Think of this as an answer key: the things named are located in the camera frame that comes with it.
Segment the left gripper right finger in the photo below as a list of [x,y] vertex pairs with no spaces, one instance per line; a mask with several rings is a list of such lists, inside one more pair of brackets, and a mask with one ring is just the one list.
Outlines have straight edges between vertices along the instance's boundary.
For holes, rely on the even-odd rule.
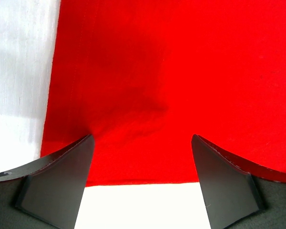
[[286,173],[193,135],[192,152],[210,227],[286,229]]

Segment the red t shirt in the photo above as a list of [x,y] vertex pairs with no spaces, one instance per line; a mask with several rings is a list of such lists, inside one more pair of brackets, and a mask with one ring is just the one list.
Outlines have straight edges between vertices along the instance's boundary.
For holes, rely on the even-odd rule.
[[63,0],[41,155],[87,184],[195,182],[191,139],[286,172],[286,0]]

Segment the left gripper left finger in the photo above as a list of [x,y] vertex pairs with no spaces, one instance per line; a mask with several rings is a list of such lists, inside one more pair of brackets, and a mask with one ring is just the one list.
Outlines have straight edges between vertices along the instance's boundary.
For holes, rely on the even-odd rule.
[[0,172],[0,229],[74,228],[93,151],[94,138],[87,135]]

